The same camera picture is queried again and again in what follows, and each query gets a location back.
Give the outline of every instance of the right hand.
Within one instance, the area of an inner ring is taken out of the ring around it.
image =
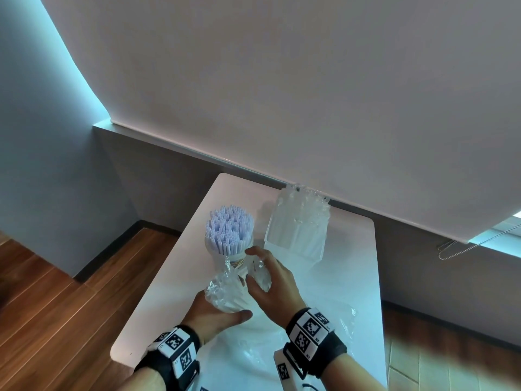
[[[296,312],[307,307],[300,296],[293,273],[274,258],[270,251],[257,245],[244,252],[262,259],[271,276],[268,292],[264,292],[253,277],[246,276],[248,292],[271,321],[286,329]]]

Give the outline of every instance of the hand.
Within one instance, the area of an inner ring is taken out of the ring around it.
[[[250,310],[231,314],[223,313],[206,300],[204,291],[199,291],[188,313],[181,321],[181,325],[189,326],[197,333],[202,347],[223,330],[242,324],[249,320],[252,315]]]
[[[246,276],[248,292],[271,321],[286,329],[296,312],[307,307],[300,296],[293,273],[268,250],[254,246],[244,252],[264,260],[264,265],[271,276],[271,287],[268,292],[264,292],[253,277]]]

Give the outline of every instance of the wristband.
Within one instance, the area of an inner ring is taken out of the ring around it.
[[[165,381],[167,391],[185,391],[200,372],[199,361],[195,360],[201,346],[199,336],[185,325],[178,325],[162,333],[147,347],[147,353],[135,367],[152,368]]]
[[[286,333],[291,342],[286,343],[283,353],[301,379],[308,373],[320,378],[331,361],[347,352],[329,320],[318,309],[298,311]]]

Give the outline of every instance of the gray wall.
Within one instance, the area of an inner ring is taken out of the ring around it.
[[[281,186],[117,133],[96,132],[140,217],[177,230],[185,227],[222,171]],[[436,247],[444,237],[333,205],[374,220],[382,299],[521,346],[521,258],[477,248],[442,262]]]
[[[0,229],[75,275],[138,220],[40,0],[0,0]]]

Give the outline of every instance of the window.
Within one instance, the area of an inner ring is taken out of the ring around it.
[[[494,226],[494,229],[504,231],[504,230],[508,230],[516,225],[519,225],[520,223],[521,223],[521,211],[519,213],[511,216],[509,219],[507,219],[503,222],[500,222],[499,224]],[[521,227],[519,227],[518,229],[514,229],[509,233],[512,235],[521,237]]]

